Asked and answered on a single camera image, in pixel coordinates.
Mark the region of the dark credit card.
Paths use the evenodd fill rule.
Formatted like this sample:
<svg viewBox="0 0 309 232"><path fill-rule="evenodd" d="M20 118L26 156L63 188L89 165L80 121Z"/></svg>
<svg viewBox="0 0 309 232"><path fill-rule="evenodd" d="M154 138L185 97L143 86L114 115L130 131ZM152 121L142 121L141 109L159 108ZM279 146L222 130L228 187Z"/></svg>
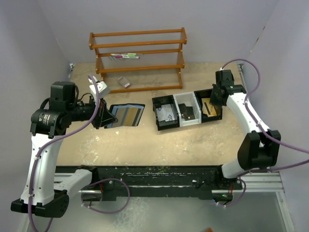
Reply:
<svg viewBox="0 0 309 232"><path fill-rule="evenodd" d="M182 103L182 104L179 104L178 107L179 107L182 119L184 119L185 121L195 119L192 106L186 106L184 103Z"/></svg>

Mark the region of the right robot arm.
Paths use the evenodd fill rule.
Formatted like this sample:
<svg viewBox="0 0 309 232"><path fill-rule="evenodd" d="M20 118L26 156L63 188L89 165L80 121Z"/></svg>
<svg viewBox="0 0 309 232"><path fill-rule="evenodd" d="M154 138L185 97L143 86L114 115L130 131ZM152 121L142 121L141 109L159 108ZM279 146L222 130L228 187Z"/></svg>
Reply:
<svg viewBox="0 0 309 232"><path fill-rule="evenodd" d="M244 140L240 145L237 158L221 166L222 173L216 175L215 185L226 189L235 178L245 171L266 169L277 163L280 145L268 136L280 141L281 134L271 130L252 107L245 88L234 84L234 76L230 70L219 70L215 73L210 103L213 106L226 106L236 116L244 132Z"/></svg>

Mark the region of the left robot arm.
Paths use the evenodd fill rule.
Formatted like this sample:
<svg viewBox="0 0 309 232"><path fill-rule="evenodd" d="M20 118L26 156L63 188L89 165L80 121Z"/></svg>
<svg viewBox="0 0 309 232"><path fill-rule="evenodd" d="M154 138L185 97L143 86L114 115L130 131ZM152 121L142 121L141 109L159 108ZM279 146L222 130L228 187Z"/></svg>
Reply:
<svg viewBox="0 0 309 232"><path fill-rule="evenodd" d="M54 82L50 97L31 116L32 152L28 177L21 197L11 203L11 211L60 218L70 198L78 191L84 187L98 187L98 169L83 165L61 183L54 183L60 147L69 136L66 131L72 122L85 121L99 129L117 121L104 100L110 92L109 87L96 80L91 82L89 89L89 102L83 103L78 98L79 89L75 83Z"/></svg>

